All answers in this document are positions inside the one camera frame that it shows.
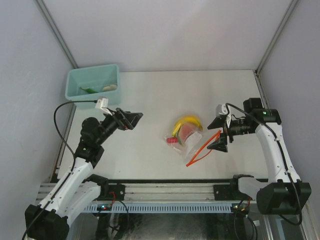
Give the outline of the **clear zip top bag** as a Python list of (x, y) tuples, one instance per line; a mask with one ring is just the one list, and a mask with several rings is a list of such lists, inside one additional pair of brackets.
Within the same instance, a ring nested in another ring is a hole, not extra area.
[[(173, 132), (173, 128), (175, 126), (176, 121), (172, 124), (172, 126), (170, 126), (168, 133), (165, 134), (165, 137), (164, 137), (165, 142), (167, 138), (172, 137), (172, 132)], [(222, 134), (222, 131), (218, 130), (212, 136), (206, 136), (206, 132), (204, 131), (204, 128), (202, 131), (198, 128), (197, 131), (195, 131), (191, 136), (187, 138), (184, 146), (180, 145), (178, 142), (173, 144), (169, 144), (166, 142), (166, 144), (172, 149), (174, 149), (178, 154), (180, 154), (183, 161), (185, 162), (185, 166), (189, 167), (197, 163), (198, 161), (204, 159), (211, 153), (210, 150), (208, 150), (206, 153), (203, 153), (203, 151), (210, 143), (213, 143), (214, 141), (216, 141), (221, 136), (221, 134)]]

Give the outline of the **green fake chili pepper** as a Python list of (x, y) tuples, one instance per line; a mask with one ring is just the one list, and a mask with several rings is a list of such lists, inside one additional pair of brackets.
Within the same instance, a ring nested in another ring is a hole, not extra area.
[(95, 90), (93, 90), (93, 89), (91, 89), (91, 88), (83, 88), (83, 87), (80, 87), (80, 89), (81, 89), (82, 91), (85, 91), (85, 92), (88, 93), (88, 94), (96, 94), (96, 93), (97, 93), (97, 91), (95, 91)]

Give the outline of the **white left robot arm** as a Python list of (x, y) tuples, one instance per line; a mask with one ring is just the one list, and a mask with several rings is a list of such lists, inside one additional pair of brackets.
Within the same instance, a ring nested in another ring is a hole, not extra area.
[(86, 118), (73, 163), (50, 193), (25, 210), (26, 230), (22, 239), (65, 240), (75, 219), (93, 200), (109, 196), (108, 180), (93, 174), (101, 159), (102, 144), (116, 131), (133, 130), (143, 117), (141, 112), (104, 108), (104, 120)]

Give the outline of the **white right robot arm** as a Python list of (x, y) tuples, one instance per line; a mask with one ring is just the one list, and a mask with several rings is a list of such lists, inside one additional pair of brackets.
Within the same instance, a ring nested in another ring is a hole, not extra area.
[(232, 178), (230, 195), (237, 200), (248, 196), (256, 201), (263, 215), (300, 215), (312, 189), (295, 170), (283, 138), (282, 120), (276, 109), (264, 108), (260, 98), (249, 98), (243, 109), (219, 104), (216, 117), (207, 127), (222, 129), (217, 140), (207, 149), (228, 152), (228, 143), (235, 136), (255, 134), (262, 147), (268, 181), (260, 182), (252, 175), (238, 174)]

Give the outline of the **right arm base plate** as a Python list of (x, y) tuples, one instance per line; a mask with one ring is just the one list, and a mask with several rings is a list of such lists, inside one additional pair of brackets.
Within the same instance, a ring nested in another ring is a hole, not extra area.
[(213, 185), (214, 199), (216, 201), (235, 201), (248, 200), (250, 197), (237, 189), (234, 189), (229, 184)]

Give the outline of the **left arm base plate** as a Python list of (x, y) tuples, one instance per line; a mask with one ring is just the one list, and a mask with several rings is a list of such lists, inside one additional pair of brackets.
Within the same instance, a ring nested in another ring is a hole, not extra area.
[(100, 187), (100, 195), (97, 200), (116, 199), (123, 201), (125, 198), (126, 186), (124, 184), (106, 184)]

